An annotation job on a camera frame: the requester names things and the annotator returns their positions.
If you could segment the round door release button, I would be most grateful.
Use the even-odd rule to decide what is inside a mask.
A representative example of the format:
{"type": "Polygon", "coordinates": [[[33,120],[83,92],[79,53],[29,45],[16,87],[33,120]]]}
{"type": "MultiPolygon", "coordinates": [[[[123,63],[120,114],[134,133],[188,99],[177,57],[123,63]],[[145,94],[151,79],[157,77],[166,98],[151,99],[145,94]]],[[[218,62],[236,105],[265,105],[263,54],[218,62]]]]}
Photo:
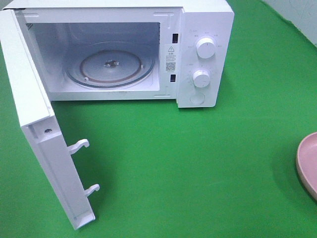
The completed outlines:
{"type": "Polygon", "coordinates": [[[205,95],[203,93],[195,93],[190,97],[190,101],[194,105],[201,105],[205,101],[205,95]]]}

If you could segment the white microwave door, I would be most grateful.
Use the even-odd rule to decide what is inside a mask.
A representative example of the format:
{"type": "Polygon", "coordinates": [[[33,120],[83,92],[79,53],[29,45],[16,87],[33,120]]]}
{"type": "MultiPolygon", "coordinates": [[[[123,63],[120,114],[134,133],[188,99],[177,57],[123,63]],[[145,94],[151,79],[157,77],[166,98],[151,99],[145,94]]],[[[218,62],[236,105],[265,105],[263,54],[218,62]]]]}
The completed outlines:
{"type": "Polygon", "coordinates": [[[20,127],[45,172],[70,223],[78,229],[95,219],[88,196],[100,189],[98,184],[84,189],[72,154],[89,147],[82,139],[67,146],[53,108],[11,9],[0,13],[0,42],[20,127]]]}

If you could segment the pink round plate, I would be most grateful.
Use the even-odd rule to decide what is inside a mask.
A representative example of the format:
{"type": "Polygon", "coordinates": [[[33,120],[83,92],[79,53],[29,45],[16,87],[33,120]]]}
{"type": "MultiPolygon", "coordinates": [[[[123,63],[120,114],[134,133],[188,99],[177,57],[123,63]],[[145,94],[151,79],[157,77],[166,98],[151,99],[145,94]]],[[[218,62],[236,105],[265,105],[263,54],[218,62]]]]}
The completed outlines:
{"type": "Polygon", "coordinates": [[[297,172],[306,190],[317,200],[317,133],[300,142],[296,156],[297,172]]]}

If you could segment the green table cloth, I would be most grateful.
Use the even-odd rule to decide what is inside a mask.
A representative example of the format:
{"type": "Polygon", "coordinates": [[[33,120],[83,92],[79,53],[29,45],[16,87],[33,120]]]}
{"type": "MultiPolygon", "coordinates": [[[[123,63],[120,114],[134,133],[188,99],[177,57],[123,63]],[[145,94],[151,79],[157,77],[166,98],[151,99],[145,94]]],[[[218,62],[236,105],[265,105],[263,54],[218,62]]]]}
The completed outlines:
{"type": "Polygon", "coordinates": [[[317,49],[258,0],[232,0],[216,106],[53,102],[96,219],[74,230],[19,126],[0,65],[3,238],[314,238],[317,204],[296,171],[317,129],[317,49]]]}

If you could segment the lower white dial knob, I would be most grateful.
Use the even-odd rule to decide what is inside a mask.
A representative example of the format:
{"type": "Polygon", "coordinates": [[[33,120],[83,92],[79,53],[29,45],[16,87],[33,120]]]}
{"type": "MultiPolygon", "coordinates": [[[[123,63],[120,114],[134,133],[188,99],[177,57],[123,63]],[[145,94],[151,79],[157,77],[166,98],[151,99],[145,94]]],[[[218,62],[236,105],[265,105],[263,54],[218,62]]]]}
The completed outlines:
{"type": "Polygon", "coordinates": [[[196,70],[193,75],[193,83],[197,88],[204,88],[211,83],[211,72],[207,69],[196,70]]]}

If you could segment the white dial knob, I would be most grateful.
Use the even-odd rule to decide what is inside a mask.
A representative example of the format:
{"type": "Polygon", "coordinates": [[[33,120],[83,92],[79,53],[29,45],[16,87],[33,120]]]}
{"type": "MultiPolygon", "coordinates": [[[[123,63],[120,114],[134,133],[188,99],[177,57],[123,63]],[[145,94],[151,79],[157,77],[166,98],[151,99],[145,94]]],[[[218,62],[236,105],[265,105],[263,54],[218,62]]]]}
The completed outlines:
{"type": "Polygon", "coordinates": [[[204,88],[211,83],[211,72],[207,69],[196,70],[193,75],[193,83],[197,88],[204,88]]]}
{"type": "Polygon", "coordinates": [[[202,59],[211,58],[216,51],[215,39],[211,36],[204,36],[196,42],[196,53],[202,59]]]}

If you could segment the white microwave oven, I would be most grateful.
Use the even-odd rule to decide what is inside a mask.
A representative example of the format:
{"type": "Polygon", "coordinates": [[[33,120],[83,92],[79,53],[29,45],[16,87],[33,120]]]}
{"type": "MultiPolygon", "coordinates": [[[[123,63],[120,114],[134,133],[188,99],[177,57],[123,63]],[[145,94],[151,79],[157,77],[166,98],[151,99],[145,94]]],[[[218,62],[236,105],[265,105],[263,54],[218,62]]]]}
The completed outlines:
{"type": "Polygon", "coordinates": [[[15,12],[49,101],[174,99],[180,108],[216,104],[234,12],[224,0],[14,0],[15,12]],[[196,53],[199,38],[211,36],[215,54],[196,53]],[[65,73],[73,48],[101,42],[158,45],[152,72],[134,84],[90,88],[65,73]],[[211,72],[211,83],[197,88],[196,70],[211,72]],[[194,105],[190,97],[203,93],[194,105]]]}

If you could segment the glass turntable plate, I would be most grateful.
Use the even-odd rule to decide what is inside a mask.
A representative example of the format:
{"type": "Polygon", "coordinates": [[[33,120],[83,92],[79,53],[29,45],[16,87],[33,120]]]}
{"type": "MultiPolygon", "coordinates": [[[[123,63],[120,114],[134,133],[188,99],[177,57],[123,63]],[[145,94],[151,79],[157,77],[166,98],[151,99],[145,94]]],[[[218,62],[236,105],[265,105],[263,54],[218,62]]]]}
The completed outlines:
{"type": "Polygon", "coordinates": [[[158,55],[157,44],[112,41],[85,45],[69,51],[65,73],[86,87],[119,88],[146,78],[158,55]]]}

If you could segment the upper white dial knob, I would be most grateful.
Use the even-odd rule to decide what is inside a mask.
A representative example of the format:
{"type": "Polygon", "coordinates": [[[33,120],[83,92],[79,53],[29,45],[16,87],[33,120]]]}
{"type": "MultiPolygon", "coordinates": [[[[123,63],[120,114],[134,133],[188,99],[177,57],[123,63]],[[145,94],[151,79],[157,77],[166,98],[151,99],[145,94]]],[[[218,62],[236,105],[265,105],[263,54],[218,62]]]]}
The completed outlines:
{"type": "Polygon", "coordinates": [[[196,42],[196,53],[202,59],[211,58],[216,51],[215,39],[211,36],[204,36],[196,42]]]}

